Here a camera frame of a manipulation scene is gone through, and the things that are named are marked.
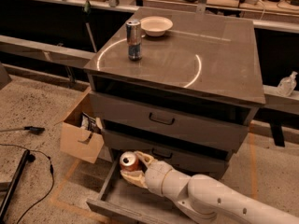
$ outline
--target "plastic bottle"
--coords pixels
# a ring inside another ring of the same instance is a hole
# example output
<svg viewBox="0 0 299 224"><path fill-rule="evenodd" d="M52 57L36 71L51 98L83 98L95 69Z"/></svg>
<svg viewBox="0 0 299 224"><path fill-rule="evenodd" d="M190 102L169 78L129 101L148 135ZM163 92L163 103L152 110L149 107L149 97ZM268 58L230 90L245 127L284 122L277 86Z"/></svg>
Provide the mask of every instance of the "plastic bottle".
<svg viewBox="0 0 299 224"><path fill-rule="evenodd" d="M284 77L280 80L278 85L278 94L281 96L290 96L292 91L295 89L297 82L296 82L296 75L298 73L293 71L289 77Z"/></svg>

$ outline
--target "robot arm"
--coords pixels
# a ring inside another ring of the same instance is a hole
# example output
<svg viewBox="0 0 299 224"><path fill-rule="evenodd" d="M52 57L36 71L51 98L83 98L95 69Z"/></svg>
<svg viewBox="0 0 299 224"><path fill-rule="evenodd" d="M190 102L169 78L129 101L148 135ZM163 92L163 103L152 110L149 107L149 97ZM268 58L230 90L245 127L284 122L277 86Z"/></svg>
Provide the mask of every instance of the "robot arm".
<svg viewBox="0 0 299 224"><path fill-rule="evenodd" d="M154 159L146 166L143 187L171 200L196 223L213 223L221 213L239 223L299 224L298 217L244 196L207 175L185 175Z"/></svg>

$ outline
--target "white bowl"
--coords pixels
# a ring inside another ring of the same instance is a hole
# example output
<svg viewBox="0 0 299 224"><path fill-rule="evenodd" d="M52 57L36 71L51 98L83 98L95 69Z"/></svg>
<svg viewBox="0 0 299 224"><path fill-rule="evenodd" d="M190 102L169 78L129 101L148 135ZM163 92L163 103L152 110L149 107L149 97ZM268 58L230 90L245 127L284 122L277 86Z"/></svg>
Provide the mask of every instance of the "white bowl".
<svg viewBox="0 0 299 224"><path fill-rule="evenodd" d="M141 28L150 36L161 36L172 27L173 23L163 17L147 17L141 20Z"/></svg>

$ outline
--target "cabinet top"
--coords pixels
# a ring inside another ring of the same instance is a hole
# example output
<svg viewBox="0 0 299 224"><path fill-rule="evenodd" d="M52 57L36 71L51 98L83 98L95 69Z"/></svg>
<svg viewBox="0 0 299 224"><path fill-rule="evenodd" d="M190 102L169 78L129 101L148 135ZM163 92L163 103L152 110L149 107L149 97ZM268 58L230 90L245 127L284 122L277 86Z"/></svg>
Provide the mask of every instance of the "cabinet top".
<svg viewBox="0 0 299 224"><path fill-rule="evenodd" d="M146 7L132 18L148 16L168 18L173 27L160 37L143 35L141 60L128 58L123 25L85 69L227 101L265 103L252 21Z"/></svg>

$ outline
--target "concrete floor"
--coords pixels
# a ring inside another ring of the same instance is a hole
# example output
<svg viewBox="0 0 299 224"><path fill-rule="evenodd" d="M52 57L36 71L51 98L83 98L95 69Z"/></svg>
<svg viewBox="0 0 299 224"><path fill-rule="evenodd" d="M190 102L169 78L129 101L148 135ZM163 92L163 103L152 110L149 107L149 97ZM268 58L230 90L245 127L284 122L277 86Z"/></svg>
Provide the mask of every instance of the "concrete floor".
<svg viewBox="0 0 299 224"><path fill-rule="evenodd" d="M90 211L86 200L97 199L102 177L110 167L80 161L60 152L59 123L87 84L68 88L67 80L21 71L10 75L12 82L0 90L0 129L28 125L46 128L40 135L27 131L0 133L0 143L39 150L51 158L54 187L50 195L31 209L20 223L118 223ZM284 129L286 147L276 147L266 123L253 121L250 133L221 182L263 203L299 217L299 131ZM19 147L0 146L0 182L8 182L21 158ZM5 216L15 224L22 213L51 186L50 165L42 154L27 163ZM235 223L219 216L218 224Z"/></svg>

